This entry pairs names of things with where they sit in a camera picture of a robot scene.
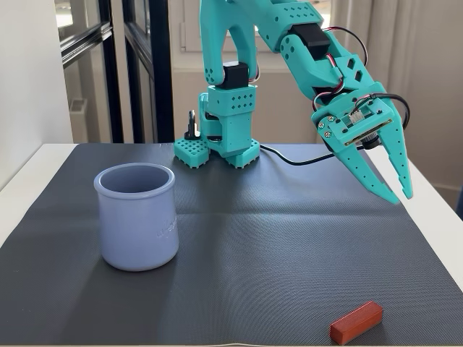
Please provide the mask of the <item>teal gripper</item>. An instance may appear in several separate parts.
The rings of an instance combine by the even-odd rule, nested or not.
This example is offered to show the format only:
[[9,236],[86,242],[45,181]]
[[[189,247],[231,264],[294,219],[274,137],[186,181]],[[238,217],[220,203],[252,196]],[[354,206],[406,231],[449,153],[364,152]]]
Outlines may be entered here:
[[[316,111],[312,120],[325,141],[366,141],[377,136],[388,154],[404,196],[407,199],[413,197],[402,119],[381,83],[375,82],[335,97]],[[327,142],[325,144],[366,190],[390,203],[399,202],[376,176],[356,145],[335,151]]]

